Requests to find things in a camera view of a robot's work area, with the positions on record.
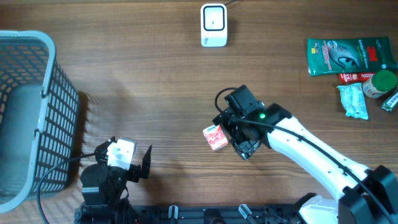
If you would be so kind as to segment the green lidded plastic jar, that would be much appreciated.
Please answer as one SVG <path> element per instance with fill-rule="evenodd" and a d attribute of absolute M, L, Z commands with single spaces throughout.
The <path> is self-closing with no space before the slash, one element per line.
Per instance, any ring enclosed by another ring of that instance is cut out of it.
<path fill-rule="evenodd" d="M 397 76 L 389 70 L 380 70 L 363 85 L 363 92 L 369 98 L 379 98 L 397 86 Z"/>

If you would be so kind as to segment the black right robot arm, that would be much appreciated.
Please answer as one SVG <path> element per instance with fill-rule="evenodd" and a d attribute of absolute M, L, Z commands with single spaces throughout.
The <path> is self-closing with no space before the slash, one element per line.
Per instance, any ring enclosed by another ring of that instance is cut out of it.
<path fill-rule="evenodd" d="M 397 223 L 397 178 L 387 167 L 370 169 L 340 154 L 278 104 L 265 106 L 246 85 L 229 87 L 228 106 L 215 126 L 248 160 L 261 147 L 279 152 L 314 177 L 332 196 L 307 194 L 296 203 L 302 223 Z"/>

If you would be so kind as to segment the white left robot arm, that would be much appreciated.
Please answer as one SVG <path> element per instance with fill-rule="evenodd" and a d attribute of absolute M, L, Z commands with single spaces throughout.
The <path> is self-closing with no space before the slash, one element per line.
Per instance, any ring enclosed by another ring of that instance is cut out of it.
<path fill-rule="evenodd" d="M 84 202 L 75 210 L 74 223 L 141 223 L 127 192 L 128 182 L 148 179 L 152 146 L 142 164 L 131 163 L 137 142 L 114 136 L 96 147 L 96 164 L 88 166 L 80 175 Z"/>

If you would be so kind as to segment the red white tube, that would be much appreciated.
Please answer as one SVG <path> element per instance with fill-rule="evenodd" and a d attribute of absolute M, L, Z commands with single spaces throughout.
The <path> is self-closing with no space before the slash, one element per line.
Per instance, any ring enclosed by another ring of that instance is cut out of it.
<path fill-rule="evenodd" d="M 365 82 L 372 78 L 375 73 L 339 73 L 339 79 L 341 83 L 357 83 Z"/>

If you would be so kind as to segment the teal white wipes packet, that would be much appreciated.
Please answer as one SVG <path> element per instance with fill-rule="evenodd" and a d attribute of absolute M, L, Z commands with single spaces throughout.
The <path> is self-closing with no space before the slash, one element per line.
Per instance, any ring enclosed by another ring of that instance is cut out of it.
<path fill-rule="evenodd" d="M 368 120 L 369 117 L 362 84 L 340 85 L 337 86 L 337 89 L 340 91 L 341 104 L 346 111 L 345 115 Z"/>

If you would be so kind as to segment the green 3M gloves packet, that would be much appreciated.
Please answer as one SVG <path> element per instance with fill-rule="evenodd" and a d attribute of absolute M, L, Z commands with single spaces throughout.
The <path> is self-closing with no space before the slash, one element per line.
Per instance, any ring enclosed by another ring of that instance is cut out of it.
<path fill-rule="evenodd" d="M 307 62 L 313 77 L 337 73 L 397 70 L 389 38 L 308 39 Z"/>

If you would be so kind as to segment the red white small packet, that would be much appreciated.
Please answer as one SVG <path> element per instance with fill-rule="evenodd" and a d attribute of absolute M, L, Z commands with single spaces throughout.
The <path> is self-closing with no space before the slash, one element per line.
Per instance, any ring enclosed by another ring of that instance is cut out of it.
<path fill-rule="evenodd" d="M 229 144 L 228 138 L 220 125 L 212 125 L 205 128 L 203 135 L 212 151 L 222 149 Z"/>

